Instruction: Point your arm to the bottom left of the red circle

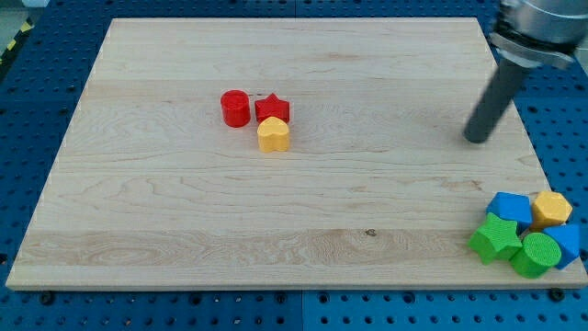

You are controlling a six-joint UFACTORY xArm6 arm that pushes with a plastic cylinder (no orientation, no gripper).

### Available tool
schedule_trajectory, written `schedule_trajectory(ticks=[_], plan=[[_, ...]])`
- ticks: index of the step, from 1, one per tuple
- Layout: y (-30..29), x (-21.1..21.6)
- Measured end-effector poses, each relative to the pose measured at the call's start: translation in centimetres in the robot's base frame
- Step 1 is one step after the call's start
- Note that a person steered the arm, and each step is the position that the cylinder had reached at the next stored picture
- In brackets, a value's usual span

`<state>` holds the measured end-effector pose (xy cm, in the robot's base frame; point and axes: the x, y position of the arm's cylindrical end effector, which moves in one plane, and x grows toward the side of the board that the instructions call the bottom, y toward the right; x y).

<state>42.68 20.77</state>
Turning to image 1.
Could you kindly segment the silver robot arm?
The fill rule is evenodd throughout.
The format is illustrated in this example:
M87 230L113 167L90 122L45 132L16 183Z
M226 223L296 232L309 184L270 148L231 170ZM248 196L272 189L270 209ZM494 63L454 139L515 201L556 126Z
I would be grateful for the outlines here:
M502 0L490 42L512 63L567 69L587 35L587 0Z

